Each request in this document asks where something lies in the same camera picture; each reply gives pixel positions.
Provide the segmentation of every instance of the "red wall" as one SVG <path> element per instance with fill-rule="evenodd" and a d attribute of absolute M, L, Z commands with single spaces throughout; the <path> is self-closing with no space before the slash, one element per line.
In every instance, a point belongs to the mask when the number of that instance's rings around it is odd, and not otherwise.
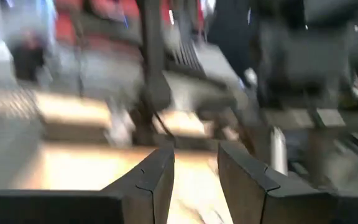
<path fill-rule="evenodd" d="M 108 0 L 93 0 L 96 7 L 101 7 L 103 9 L 109 9 L 111 7 L 111 3 Z M 80 7 L 82 5 L 82 0 L 55 0 L 58 4 L 60 2 L 64 2 L 65 4 L 69 3 L 72 6 Z M 139 10 L 137 8 L 135 0 L 121 0 L 122 7 L 126 16 L 129 17 L 137 17 L 139 16 Z M 162 3 L 162 17 L 164 20 L 169 21 L 169 12 L 168 12 L 168 0 L 163 0 Z M 73 42 L 73 28 L 71 26 L 70 19 L 68 15 L 64 13 L 59 13 L 58 21 L 56 23 L 57 29 L 57 39 Z"/>

